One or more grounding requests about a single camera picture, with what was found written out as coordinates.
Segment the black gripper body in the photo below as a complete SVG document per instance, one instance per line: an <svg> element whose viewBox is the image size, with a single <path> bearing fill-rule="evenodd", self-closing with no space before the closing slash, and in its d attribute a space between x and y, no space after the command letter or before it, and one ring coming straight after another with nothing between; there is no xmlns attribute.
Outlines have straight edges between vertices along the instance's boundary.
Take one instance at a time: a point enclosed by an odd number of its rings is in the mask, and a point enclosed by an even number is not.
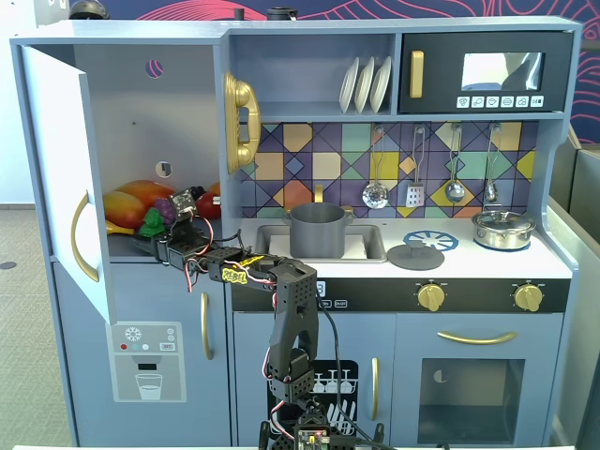
<svg viewBox="0 0 600 450"><path fill-rule="evenodd" d="M195 258L206 247L209 237L193 223L180 223L169 232L154 238L156 258L163 264L183 268L185 262Z"/></svg>

